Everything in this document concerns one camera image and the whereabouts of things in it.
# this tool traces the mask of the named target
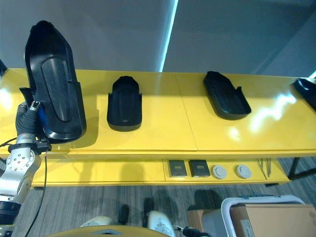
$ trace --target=black device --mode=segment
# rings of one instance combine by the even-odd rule
[[[316,84],[306,79],[298,78],[293,85],[306,102],[316,111]]]
[[[187,176],[186,166],[183,160],[170,160],[169,161],[171,176],[185,177]]]
[[[133,77],[123,76],[113,83],[109,93],[107,121],[121,132],[138,129],[142,123],[142,94]]]
[[[205,160],[190,160],[189,166],[193,177],[208,177],[210,172]]]
[[[234,88],[231,81],[218,72],[207,72],[204,85],[210,103],[218,117],[236,120],[251,113],[251,108],[241,91],[241,86]]]
[[[52,144],[80,138],[86,121],[72,51],[51,23],[40,21],[31,28],[25,63],[30,88],[20,90],[28,108],[32,101],[41,103],[36,136]]]

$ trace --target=yellow shelf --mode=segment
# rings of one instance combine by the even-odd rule
[[[316,113],[291,87],[295,78],[227,75],[242,90],[252,108],[240,120],[217,117],[198,73],[149,73],[76,70],[81,83],[87,132],[80,139],[53,145],[48,155],[48,185],[112,184],[236,184],[283,183],[288,179],[272,162],[266,180],[256,158],[316,155]],[[143,94],[143,121],[132,132],[117,132],[107,124],[108,93],[120,76],[133,76]],[[28,87],[24,69],[9,69],[0,81],[0,140],[16,136],[16,108],[24,101],[19,87]],[[0,148],[7,156],[7,148]],[[183,159],[188,177],[170,177],[167,162]],[[193,178],[188,160],[220,164],[224,180]],[[238,164],[253,176],[235,175]],[[43,163],[34,186],[43,185]]]
[[[227,75],[242,90],[252,113],[240,120],[217,117],[199,73],[77,70],[87,133],[53,145],[57,158],[279,158],[316,155],[316,113],[291,89],[294,78]],[[108,93],[122,75],[133,76],[143,94],[143,122],[132,132],[107,124]],[[9,69],[0,84],[0,139],[16,136],[19,87],[24,69]],[[7,155],[6,148],[0,154]]]
[[[212,160],[207,164],[211,171],[216,164],[227,170],[227,178],[219,180],[212,175],[194,178],[189,169],[189,160],[185,160],[187,177],[171,177],[167,159],[48,159],[48,186],[97,186],[97,185],[173,185],[173,184],[250,184],[250,183],[285,183],[289,180],[277,160],[272,161],[272,174],[266,180],[256,160]],[[249,179],[239,178],[235,168],[244,164],[251,169]],[[32,186],[43,186],[44,161],[36,172]]]

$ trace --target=robotic arm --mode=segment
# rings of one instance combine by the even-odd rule
[[[41,152],[51,150],[45,140],[36,140],[37,111],[40,102],[33,101],[29,109],[26,103],[18,106],[16,115],[17,140],[9,146],[10,155],[6,169],[0,177],[0,237],[11,236],[14,220],[19,213],[41,164]]]

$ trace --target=gray carpet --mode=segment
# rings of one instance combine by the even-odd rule
[[[292,159],[280,159],[286,172]],[[315,158],[300,160],[298,171],[315,168]],[[117,219],[123,203],[130,207],[128,225],[142,226],[143,202],[153,198],[155,209],[164,212],[173,224],[188,224],[186,210],[219,208],[222,199],[251,194],[292,194],[316,206],[316,175],[291,183],[264,185],[203,186],[109,186],[47,188],[31,237],[42,237],[79,227],[99,215]],[[13,237],[22,237],[31,224],[39,204],[41,191],[31,190],[16,220]]]

